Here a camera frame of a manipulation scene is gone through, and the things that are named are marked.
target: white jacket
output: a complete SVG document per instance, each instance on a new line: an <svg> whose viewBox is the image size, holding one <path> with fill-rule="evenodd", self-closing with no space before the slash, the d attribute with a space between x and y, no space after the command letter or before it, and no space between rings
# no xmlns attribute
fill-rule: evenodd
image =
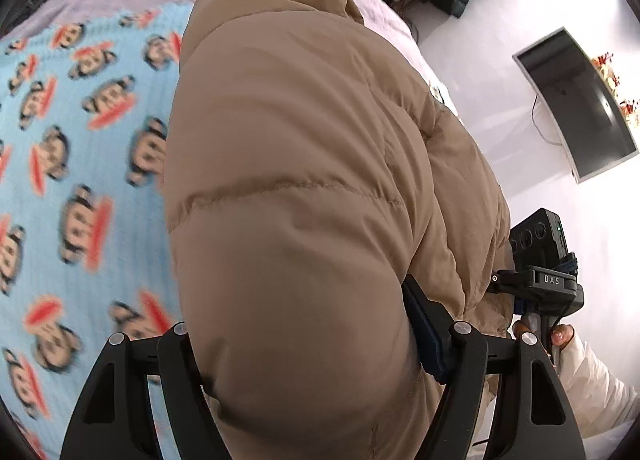
<svg viewBox="0 0 640 460"><path fill-rule="evenodd" d="M608 431L640 413L638 392L611 375L577 333L560 354L558 375L583 438Z"/></svg>

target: finger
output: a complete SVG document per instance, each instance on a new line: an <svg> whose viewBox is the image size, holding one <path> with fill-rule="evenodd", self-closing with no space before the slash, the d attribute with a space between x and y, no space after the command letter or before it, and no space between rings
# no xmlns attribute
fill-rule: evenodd
<svg viewBox="0 0 640 460"><path fill-rule="evenodd" d="M525 325L520 320L516 321L513 324L513 326L511 327L511 331L513 332L513 335L515 335L516 339L519 339L521 335L524 334L524 332L531 332L531 330L529 330L529 327L527 327L527 325Z"/></svg>
<svg viewBox="0 0 640 460"><path fill-rule="evenodd" d="M558 325L551 332L551 342L561 349L569 344L574 338L574 327L571 325Z"/></svg>

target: metal screw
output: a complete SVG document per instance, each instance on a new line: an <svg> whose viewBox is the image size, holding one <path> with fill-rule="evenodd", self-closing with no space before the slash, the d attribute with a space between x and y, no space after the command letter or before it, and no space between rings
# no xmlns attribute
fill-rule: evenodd
<svg viewBox="0 0 640 460"><path fill-rule="evenodd" d="M185 325L184 323L178 323L174 327L174 332L178 335L185 335L187 333L187 325Z"/></svg>
<svg viewBox="0 0 640 460"><path fill-rule="evenodd" d="M121 332L116 332L115 334L112 334L109 337L109 344L110 345L119 345L121 342L124 341L124 334Z"/></svg>
<svg viewBox="0 0 640 460"><path fill-rule="evenodd" d="M459 334L471 334L471 325L466 321L457 321L453 329Z"/></svg>
<svg viewBox="0 0 640 460"><path fill-rule="evenodd" d="M534 345L538 342L538 338L531 332L524 332L522 334L522 342L526 345Z"/></svg>

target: light blue blanket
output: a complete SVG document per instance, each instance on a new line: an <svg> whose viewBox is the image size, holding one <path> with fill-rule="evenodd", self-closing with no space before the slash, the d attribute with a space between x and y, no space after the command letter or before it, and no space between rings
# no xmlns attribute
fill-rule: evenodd
<svg viewBox="0 0 640 460"><path fill-rule="evenodd" d="M192 7L0 42L0 396L49 459L109 335L180 320L160 189Z"/></svg>

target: camera lens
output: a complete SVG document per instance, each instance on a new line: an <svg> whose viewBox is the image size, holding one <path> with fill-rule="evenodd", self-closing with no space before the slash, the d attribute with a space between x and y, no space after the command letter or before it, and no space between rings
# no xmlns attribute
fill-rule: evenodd
<svg viewBox="0 0 640 460"><path fill-rule="evenodd" d="M534 229L535 233L536 233L536 237L541 240L542 238L545 237L546 234L546 225L543 224L542 222L538 222L536 224L536 228Z"/></svg>
<svg viewBox="0 0 640 460"><path fill-rule="evenodd" d="M533 234L528 229L520 233L520 245L523 249L529 249L533 244Z"/></svg>

